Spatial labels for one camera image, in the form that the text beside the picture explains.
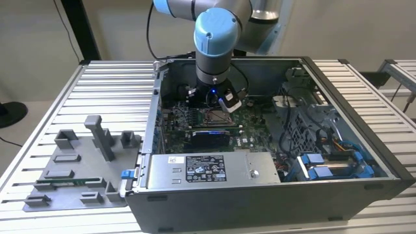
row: robotic arm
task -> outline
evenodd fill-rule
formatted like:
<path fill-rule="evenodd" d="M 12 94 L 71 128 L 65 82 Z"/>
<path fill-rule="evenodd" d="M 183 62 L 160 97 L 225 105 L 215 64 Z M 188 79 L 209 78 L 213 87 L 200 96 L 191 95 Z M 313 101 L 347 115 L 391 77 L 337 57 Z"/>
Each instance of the robotic arm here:
<path fill-rule="evenodd" d="M 271 18 L 269 10 L 273 8 L 276 12 L 277 3 L 276 0 L 259 0 L 255 6 L 260 9 L 253 10 L 249 0 L 153 0 L 159 12 L 196 22 L 193 42 L 197 81 L 200 86 L 208 87 L 207 92 L 211 90 L 216 93 L 224 112 L 231 113 L 241 106 L 237 92 L 228 80 L 233 49 L 240 44 L 245 51 L 255 53 L 264 50 L 264 42 L 268 44 L 265 46 L 271 46 L 267 39 L 277 23 L 277 13 Z M 255 32 L 256 28 L 261 28 L 260 34 Z M 263 48 L 253 46 L 255 42 L 259 44 L 259 40 L 252 43 L 248 39 L 253 37 L 252 33 L 260 38 Z"/>

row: power supply label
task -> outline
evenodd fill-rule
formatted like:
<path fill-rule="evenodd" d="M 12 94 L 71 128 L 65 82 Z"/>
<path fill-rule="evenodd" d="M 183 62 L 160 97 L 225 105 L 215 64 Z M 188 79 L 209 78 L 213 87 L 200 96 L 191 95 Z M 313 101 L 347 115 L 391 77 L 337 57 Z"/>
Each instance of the power supply label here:
<path fill-rule="evenodd" d="M 227 181 L 224 156 L 187 156 L 187 181 Z"/>

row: gray metal panel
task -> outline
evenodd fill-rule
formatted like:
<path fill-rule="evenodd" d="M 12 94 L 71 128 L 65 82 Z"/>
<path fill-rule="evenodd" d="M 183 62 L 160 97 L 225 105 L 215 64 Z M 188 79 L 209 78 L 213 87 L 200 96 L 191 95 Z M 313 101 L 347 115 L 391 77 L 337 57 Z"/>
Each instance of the gray metal panel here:
<path fill-rule="evenodd" d="M 187 183 L 187 156 L 223 156 L 227 181 L 192 182 Z M 180 163 L 167 163 L 169 158 L 180 158 Z M 149 172 L 148 189 L 200 189 L 221 188 L 232 186 L 265 185 L 280 183 L 276 168 L 269 153 L 204 153 L 204 154 L 172 154 L 152 155 L 152 169 Z M 251 177 L 251 171 L 257 171 L 259 175 Z"/>
<path fill-rule="evenodd" d="M 409 126 L 408 120 L 399 113 L 400 111 L 391 107 L 389 102 L 383 100 L 383 95 L 371 89 L 371 85 L 365 82 L 365 79 L 357 75 L 344 64 L 340 64 L 337 60 L 316 60 L 317 66 L 323 70 L 331 70 L 333 72 L 343 72 L 340 74 L 331 74 L 328 78 L 332 82 L 360 82 L 367 87 L 365 94 L 345 94 L 343 93 L 348 101 L 380 101 L 385 104 L 385 110 L 381 112 L 363 111 L 363 107 L 356 107 L 356 110 L 364 113 L 363 119 L 368 124 L 400 124 L 403 123 L 404 128 L 399 131 L 403 133 L 379 133 L 384 143 L 388 145 L 415 144 L 416 139 L 405 136 L 413 136 L 415 127 Z M 91 106 L 69 106 L 61 107 L 67 100 L 83 99 L 88 102 L 89 99 L 105 100 L 105 99 L 128 99 L 141 98 L 152 96 L 152 89 L 139 90 L 133 89 L 132 86 L 137 84 L 125 83 L 113 84 L 111 91 L 96 89 L 91 91 L 76 90 L 71 92 L 75 87 L 75 82 L 80 80 L 79 72 L 84 74 L 84 70 L 101 69 L 100 71 L 91 71 L 89 78 L 127 79 L 128 75 L 137 76 L 141 74 L 140 71 L 147 71 L 149 77 L 153 74 L 152 62 L 137 62 L 137 61 L 93 61 L 88 66 L 80 68 L 71 78 L 63 93 L 52 104 L 41 123 L 31 135 L 24 148 L 19 152 L 16 159 L 13 160 L 12 166 L 8 168 L 5 174 L 0 179 L 0 184 L 4 182 L 4 188 L 0 192 L 0 231 L 9 231 L 13 233 L 137 233 L 140 227 L 136 223 L 135 217 L 128 207 L 124 208 L 109 208 L 109 209 L 88 209 L 88 210 L 72 210 L 59 211 L 53 213 L 35 212 L 25 213 L 21 211 L 24 206 L 23 199 L 33 189 L 31 183 L 39 178 L 41 169 L 45 167 L 49 156 L 55 150 L 53 138 L 56 133 L 47 133 L 51 126 L 57 124 L 79 124 L 80 119 L 87 114 L 101 114 L 103 124 L 105 123 L 131 123 L 139 122 L 145 126 L 148 106 L 147 109 L 139 109 L 137 104 L 135 105 L 112 105 L 100 106 L 97 108 Z M 137 73 L 129 74 L 131 71 L 120 71 L 123 68 L 136 67 L 143 69 Z M 135 131 L 136 134 L 144 136 L 144 130 Z M 77 133 L 77 136 L 91 136 L 91 133 Z M 416 147 L 408 148 L 404 153 L 397 153 L 396 157 L 400 162 L 407 166 L 409 171 L 415 170 L 416 167 Z M 235 233 L 309 233 L 309 234 L 365 234 L 365 233 L 412 233 L 416 230 L 416 186 L 408 188 L 397 198 L 392 200 L 377 201 L 369 205 L 348 222 L 325 222 L 325 223 L 305 223 L 293 225 L 280 225 L 261 228 L 247 228 L 237 230 L 221 230 L 220 233 L 235 234 Z M 208 234 L 212 231 L 199 232 L 199 234 Z"/>
<path fill-rule="evenodd" d="M 416 93 L 416 62 L 397 60 L 397 64 L 384 62 L 380 71 L 387 72 L 413 93 Z"/>

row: black cable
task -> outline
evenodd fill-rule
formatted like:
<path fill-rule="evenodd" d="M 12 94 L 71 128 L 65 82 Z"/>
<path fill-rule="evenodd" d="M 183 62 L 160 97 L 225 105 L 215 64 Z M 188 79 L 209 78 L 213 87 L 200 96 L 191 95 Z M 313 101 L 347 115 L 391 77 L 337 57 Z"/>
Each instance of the black cable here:
<path fill-rule="evenodd" d="M 244 72 L 241 71 L 241 69 L 233 64 L 233 62 L 231 62 L 231 65 L 232 65 L 233 68 L 240 72 L 240 74 L 243 75 L 243 77 L 244 77 L 244 79 L 245 79 L 245 83 L 247 83 L 245 92 L 248 93 L 248 88 L 249 88 L 249 81 L 248 81 L 248 78 L 247 78 Z"/>
<path fill-rule="evenodd" d="M 60 21 L 63 22 L 64 28 L 65 28 L 65 30 L 67 30 L 68 39 L 69 39 L 69 43 L 71 43 L 71 47 L 72 47 L 73 53 L 75 53 L 75 55 L 76 55 L 76 57 L 77 57 L 77 62 L 80 62 L 80 60 L 79 60 L 79 55 L 77 55 L 76 49 L 75 49 L 73 44 L 72 44 L 71 34 L 69 34 L 67 25 L 65 25 L 65 23 L 64 23 L 63 16 L 61 16 L 61 14 L 60 14 L 60 11 L 59 11 L 59 8 L 57 8 L 57 5 L 56 5 L 56 0 L 53 0 L 53 4 L 55 4 L 55 8 L 56 8 L 56 11 L 57 11 L 57 14 L 59 14 Z"/>
<path fill-rule="evenodd" d="M 409 108 L 409 105 L 411 105 L 411 103 L 408 102 L 408 103 L 405 104 L 405 106 L 404 106 L 403 113 L 407 112 L 407 110 L 408 110 L 408 108 Z"/>
<path fill-rule="evenodd" d="M 308 119 L 312 121 L 312 123 L 324 130 L 324 126 L 312 118 L 312 116 L 309 115 L 308 109 L 305 109 L 305 115 L 308 117 Z"/>
<path fill-rule="evenodd" d="M 151 47 L 151 40 L 149 40 L 149 28 L 151 28 L 151 17 L 152 17 L 152 11 L 153 11 L 153 1 L 152 1 L 152 5 L 151 5 L 151 9 L 149 9 L 149 14 L 148 14 L 148 22 L 147 22 L 147 27 L 145 27 L 145 40 L 147 40 L 147 43 L 148 43 L 148 49 L 149 49 L 149 52 L 155 58 L 155 60 L 168 60 L 168 59 L 172 59 L 172 58 L 176 58 L 176 57 L 181 57 L 181 56 L 189 56 L 189 54 L 183 54 L 183 55 L 173 55 L 173 56 L 167 56 L 167 57 L 161 57 L 159 58 L 155 53 L 153 53 L 153 50 L 152 50 L 152 47 Z"/>
<path fill-rule="evenodd" d="M 8 141 L 8 140 L 4 140 L 1 137 L 0 137 L 0 140 L 3 140 L 5 143 L 9 143 L 9 144 L 12 144 L 12 145 L 16 145 L 16 146 L 23 147 L 23 145 L 20 145 L 20 144 L 17 144 L 17 143 L 15 143 L 15 142 L 11 142 L 11 141 Z"/>
<path fill-rule="evenodd" d="M 397 89 L 396 89 L 396 92 L 395 92 L 395 94 L 392 95 L 392 98 L 391 98 L 389 101 L 393 101 L 393 99 L 395 99 L 395 97 L 396 97 L 396 94 L 397 94 L 397 92 L 399 92 L 400 87 L 401 87 L 401 84 L 399 84 L 399 87 L 397 87 Z"/>

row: aluminum extrusion table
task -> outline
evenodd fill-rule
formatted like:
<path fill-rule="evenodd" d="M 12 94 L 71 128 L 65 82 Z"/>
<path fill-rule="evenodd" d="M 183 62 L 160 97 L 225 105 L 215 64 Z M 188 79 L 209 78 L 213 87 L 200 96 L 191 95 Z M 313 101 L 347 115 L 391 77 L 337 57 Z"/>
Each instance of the aluminum extrusion table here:
<path fill-rule="evenodd" d="M 315 60 L 392 153 L 416 176 L 416 125 L 349 64 Z M 25 213 L 23 200 L 55 150 L 60 129 L 89 136 L 87 115 L 103 116 L 113 134 L 144 136 L 153 86 L 153 63 L 92 61 L 80 65 L 0 179 L 0 231 L 12 233 L 139 233 L 128 207 Z M 216 233 L 416 233 L 416 186 L 372 203 L 348 222 L 219 230 Z"/>

